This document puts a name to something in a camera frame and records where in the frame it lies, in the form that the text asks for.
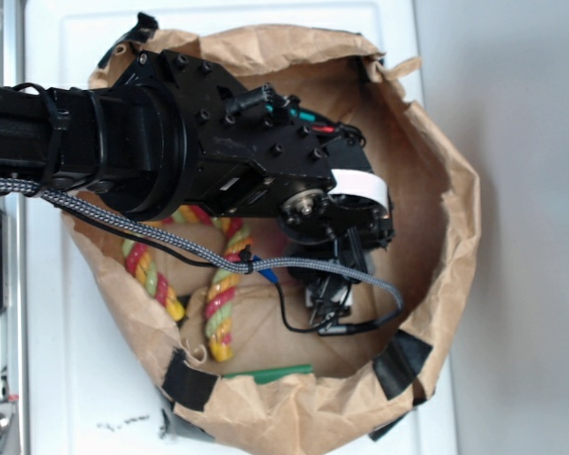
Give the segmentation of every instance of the red wire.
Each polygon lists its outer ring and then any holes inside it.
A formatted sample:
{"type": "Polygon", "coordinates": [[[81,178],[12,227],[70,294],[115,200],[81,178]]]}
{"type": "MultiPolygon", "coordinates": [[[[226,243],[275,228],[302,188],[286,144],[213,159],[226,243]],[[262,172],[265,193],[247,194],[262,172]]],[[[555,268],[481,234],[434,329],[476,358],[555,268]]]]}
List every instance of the red wire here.
{"type": "Polygon", "coordinates": [[[312,127],[314,131],[318,131],[319,133],[334,133],[335,127],[334,126],[318,126],[315,125],[312,127]]]}

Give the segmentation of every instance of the gray wall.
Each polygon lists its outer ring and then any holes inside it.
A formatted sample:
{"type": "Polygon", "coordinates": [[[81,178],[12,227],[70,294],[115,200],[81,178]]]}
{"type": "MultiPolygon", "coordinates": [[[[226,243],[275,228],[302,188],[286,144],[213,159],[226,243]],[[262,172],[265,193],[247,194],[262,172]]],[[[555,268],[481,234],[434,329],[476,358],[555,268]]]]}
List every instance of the gray wall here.
{"type": "Polygon", "coordinates": [[[482,176],[460,454],[569,454],[569,0],[415,6],[427,109],[482,176]]]}

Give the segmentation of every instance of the rope toy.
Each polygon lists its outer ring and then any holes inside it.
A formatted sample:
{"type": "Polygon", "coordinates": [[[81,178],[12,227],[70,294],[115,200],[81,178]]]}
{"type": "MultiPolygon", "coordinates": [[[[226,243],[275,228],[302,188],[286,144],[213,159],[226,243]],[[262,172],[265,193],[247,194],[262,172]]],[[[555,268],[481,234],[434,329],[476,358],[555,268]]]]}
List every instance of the rope toy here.
{"type": "MultiPolygon", "coordinates": [[[[211,218],[198,206],[181,206],[170,217],[149,224],[161,227],[170,223],[203,224],[218,228],[225,234],[228,241],[224,257],[232,262],[239,262],[241,260],[240,253],[253,243],[253,239],[250,237],[250,228],[241,218],[211,218]]],[[[154,263],[148,247],[145,244],[125,240],[122,244],[122,253],[126,258],[127,271],[145,285],[148,293],[166,308],[175,322],[181,321],[185,316],[183,305],[176,298],[176,294],[166,278],[156,271],[156,263],[154,263]]],[[[224,362],[233,357],[231,311],[232,300],[239,281],[240,275],[220,268],[212,277],[211,285],[207,290],[205,337],[209,342],[209,349],[213,358],[218,362],[224,362]]]]}

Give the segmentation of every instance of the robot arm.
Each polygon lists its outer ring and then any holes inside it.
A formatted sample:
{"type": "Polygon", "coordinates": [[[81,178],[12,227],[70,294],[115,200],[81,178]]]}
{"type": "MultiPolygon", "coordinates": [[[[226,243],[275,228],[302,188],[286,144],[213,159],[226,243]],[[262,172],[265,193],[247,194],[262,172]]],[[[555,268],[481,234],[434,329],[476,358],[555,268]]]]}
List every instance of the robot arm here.
{"type": "MultiPolygon", "coordinates": [[[[276,218],[295,255],[366,272],[366,254],[394,230],[363,145],[358,129],[268,83],[249,91],[221,65],[168,50],[142,52],[109,89],[0,87],[0,177],[38,182],[39,192],[92,191],[137,221],[182,204],[276,218]]],[[[338,324],[350,279],[291,272],[314,321],[333,320],[325,335],[354,332],[338,324]]]]}

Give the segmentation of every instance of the crumpled paper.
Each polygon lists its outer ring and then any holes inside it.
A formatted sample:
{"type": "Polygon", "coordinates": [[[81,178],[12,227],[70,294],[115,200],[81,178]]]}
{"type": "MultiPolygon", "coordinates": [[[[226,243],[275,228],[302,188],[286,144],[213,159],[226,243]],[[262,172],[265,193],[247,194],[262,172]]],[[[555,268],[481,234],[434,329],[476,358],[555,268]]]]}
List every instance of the crumpled paper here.
{"type": "MultiPolygon", "coordinates": [[[[392,422],[414,400],[430,398],[474,275],[480,195],[475,171],[419,104],[403,100],[397,78],[419,61],[387,70],[378,62],[379,50],[359,35],[292,26],[243,27],[202,38],[158,30],[135,50],[141,48],[171,48],[219,62],[248,88],[271,82],[279,93],[299,96],[303,107],[359,127],[374,171],[388,182],[395,202],[396,236],[388,251],[373,254],[376,274],[397,285],[406,301],[403,316],[372,333],[297,335],[282,325],[273,288],[244,277],[233,310],[235,358],[226,364],[196,361],[191,351],[204,343],[201,311],[210,273],[156,253],[177,292],[192,294],[189,320],[179,330],[126,273],[118,239],[66,218],[122,334],[157,386],[175,348],[185,349],[193,367],[210,373],[314,367],[314,374],[292,374],[263,386],[248,376],[220,378],[203,411],[174,404],[174,412],[217,442],[250,453],[321,454],[392,422]],[[371,82],[359,82],[367,78],[371,82]],[[371,360],[398,328],[429,343],[432,351],[415,382],[388,400],[371,360]]],[[[118,46],[109,65],[92,75],[91,85],[109,86],[135,58],[133,48],[118,46]]],[[[251,223],[255,231],[277,232],[269,221],[251,223]]],[[[221,250],[223,239],[210,228],[175,229],[221,250]]],[[[254,250],[264,257],[278,252],[266,239],[254,250]]],[[[289,315],[302,324],[303,290],[290,278],[284,282],[289,315]]],[[[354,300],[355,320],[375,318],[393,305],[385,292],[363,284],[355,286],[354,300]]]]}

